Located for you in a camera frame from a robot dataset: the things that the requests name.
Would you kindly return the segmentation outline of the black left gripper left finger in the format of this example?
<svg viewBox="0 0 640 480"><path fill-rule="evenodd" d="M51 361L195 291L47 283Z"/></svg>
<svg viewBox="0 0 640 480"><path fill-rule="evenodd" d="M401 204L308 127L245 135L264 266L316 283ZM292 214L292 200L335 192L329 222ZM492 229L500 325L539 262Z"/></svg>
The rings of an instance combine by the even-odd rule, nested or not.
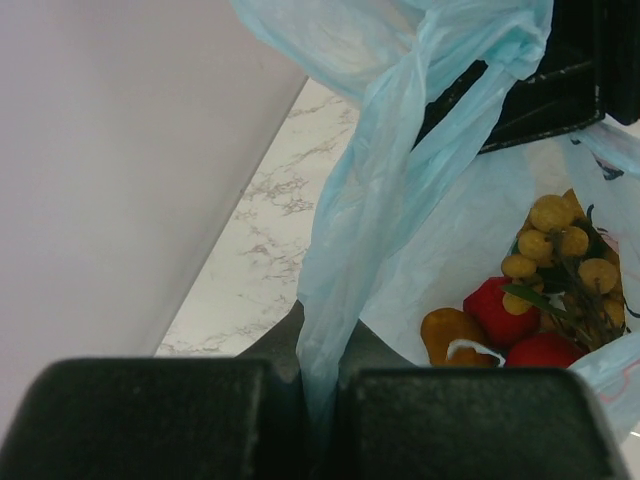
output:
<svg viewBox="0 0 640 480"><path fill-rule="evenodd" d="M306 410L296 345L304 322L300 304L239 357L268 364L261 401L257 479L305 479L308 476Z"/></svg>

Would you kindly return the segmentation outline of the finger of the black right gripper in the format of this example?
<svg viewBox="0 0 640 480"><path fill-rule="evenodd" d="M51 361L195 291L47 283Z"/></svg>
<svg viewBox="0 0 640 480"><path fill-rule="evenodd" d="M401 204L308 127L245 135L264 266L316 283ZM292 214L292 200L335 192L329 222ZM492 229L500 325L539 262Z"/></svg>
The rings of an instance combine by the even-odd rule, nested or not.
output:
<svg viewBox="0 0 640 480"><path fill-rule="evenodd" d="M488 153L639 118L639 1L557 1L537 71L507 94Z"/></svg>

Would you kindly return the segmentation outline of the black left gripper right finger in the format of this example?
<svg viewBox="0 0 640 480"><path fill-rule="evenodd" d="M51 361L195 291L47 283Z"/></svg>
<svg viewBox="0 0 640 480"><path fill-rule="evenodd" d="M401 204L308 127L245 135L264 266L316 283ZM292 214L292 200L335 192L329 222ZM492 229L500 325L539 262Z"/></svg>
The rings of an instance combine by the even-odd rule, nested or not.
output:
<svg viewBox="0 0 640 480"><path fill-rule="evenodd" d="M399 355L363 322L358 321L339 363L334 425L329 447L329 478L351 479L353 428L348 406L351 380L363 369L407 369L414 364Z"/></svg>

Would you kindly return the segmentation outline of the small red fake fruit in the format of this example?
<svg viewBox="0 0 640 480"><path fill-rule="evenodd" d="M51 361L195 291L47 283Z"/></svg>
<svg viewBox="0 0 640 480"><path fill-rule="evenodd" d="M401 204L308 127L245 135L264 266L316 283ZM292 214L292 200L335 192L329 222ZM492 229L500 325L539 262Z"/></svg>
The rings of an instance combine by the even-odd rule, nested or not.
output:
<svg viewBox="0 0 640 480"><path fill-rule="evenodd" d="M510 349L540 328L540 312L536 307L521 315L505 310L502 287L510 283L508 277L490 277L463 301L463 311L479 323L490 344L501 350Z"/></svg>

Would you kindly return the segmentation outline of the brown fake longan bunch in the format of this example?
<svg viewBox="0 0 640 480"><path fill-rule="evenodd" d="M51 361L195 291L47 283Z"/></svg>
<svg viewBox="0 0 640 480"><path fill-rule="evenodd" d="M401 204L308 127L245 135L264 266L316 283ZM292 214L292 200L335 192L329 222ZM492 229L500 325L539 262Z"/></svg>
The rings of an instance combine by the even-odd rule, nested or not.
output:
<svg viewBox="0 0 640 480"><path fill-rule="evenodd" d="M572 189L532 205L502 262L503 307L593 352L628 334L619 255Z"/></svg>

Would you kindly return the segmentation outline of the light blue plastic bag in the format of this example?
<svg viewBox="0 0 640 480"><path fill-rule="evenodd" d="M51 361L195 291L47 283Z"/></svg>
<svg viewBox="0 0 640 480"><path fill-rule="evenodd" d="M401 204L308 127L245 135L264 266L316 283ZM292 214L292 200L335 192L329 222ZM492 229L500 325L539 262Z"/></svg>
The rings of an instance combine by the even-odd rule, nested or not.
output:
<svg viewBox="0 0 640 480"><path fill-rule="evenodd" d="M542 62L549 1L237 1L240 20L360 117L319 198L298 281L315 439L358 321L417 365L418 325L497 270L544 193L572 187L622 261L626 332L575 371L618 439L639 421L639 140L605 121L488 153L516 83Z"/></svg>

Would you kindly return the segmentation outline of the red fake apple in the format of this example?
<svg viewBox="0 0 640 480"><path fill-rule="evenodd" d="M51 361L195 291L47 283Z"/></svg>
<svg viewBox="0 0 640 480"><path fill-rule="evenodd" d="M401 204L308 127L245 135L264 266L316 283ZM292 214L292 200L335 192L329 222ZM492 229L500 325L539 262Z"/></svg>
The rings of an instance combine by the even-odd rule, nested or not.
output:
<svg viewBox="0 0 640 480"><path fill-rule="evenodd" d="M570 367L585 355L572 341L553 333L545 332L526 338L509 351L505 367Z"/></svg>

